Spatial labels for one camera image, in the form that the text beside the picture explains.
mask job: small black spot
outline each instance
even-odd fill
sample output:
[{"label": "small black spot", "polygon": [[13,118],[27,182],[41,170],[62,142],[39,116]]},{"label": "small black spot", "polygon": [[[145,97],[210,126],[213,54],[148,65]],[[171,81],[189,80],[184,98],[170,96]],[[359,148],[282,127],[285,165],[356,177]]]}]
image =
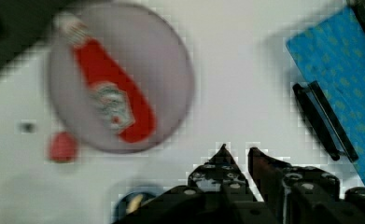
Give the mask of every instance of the small black spot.
[{"label": "small black spot", "polygon": [[36,130],[36,126],[32,122],[23,122],[20,125],[20,129],[23,133],[34,133]]}]

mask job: blue cloth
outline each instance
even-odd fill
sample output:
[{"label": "blue cloth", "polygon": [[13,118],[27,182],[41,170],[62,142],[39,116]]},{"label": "blue cloth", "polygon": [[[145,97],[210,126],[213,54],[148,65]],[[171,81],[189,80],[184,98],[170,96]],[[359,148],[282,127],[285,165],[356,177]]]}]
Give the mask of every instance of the blue cloth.
[{"label": "blue cloth", "polygon": [[318,81],[353,144],[365,184],[365,33],[346,7],[287,42],[307,82]]}]

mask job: red object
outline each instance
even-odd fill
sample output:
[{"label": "red object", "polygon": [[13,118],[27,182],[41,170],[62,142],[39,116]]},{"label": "red object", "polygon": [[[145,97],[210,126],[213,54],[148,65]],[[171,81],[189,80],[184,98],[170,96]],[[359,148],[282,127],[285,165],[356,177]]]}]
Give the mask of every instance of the red object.
[{"label": "red object", "polygon": [[[127,73],[105,52],[96,39],[88,39],[83,46],[74,47],[73,52],[91,89],[98,84],[111,82],[127,94],[134,122],[122,129],[119,137],[128,143],[148,138],[156,126],[155,115],[145,96]],[[113,118],[111,121],[119,122],[119,118]]]},{"label": "red object", "polygon": [[57,162],[73,161],[77,157],[77,141],[67,132],[57,133],[50,143],[49,159]]}]

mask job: round plate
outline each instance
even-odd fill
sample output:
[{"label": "round plate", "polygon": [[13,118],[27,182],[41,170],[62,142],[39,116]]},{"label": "round plate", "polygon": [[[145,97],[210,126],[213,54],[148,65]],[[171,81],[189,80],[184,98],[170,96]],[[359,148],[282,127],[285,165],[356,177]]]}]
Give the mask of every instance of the round plate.
[{"label": "round plate", "polygon": [[57,32],[49,57],[49,96],[65,127],[77,139],[109,152],[136,152],[159,144],[186,117],[193,97],[193,70],[180,38],[163,19],[137,5],[106,3],[76,14],[147,97],[157,128],[134,144],[112,134],[90,99],[71,48]]}]

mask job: bottle label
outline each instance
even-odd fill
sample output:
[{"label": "bottle label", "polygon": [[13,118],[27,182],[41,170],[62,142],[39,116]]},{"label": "bottle label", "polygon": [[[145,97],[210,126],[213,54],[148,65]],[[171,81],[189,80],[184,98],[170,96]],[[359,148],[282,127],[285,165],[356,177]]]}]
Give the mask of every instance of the bottle label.
[{"label": "bottle label", "polygon": [[130,102],[125,91],[111,82],[94,86],[92,96],[103,119],[115,133],[119,134],[135,123]]}]

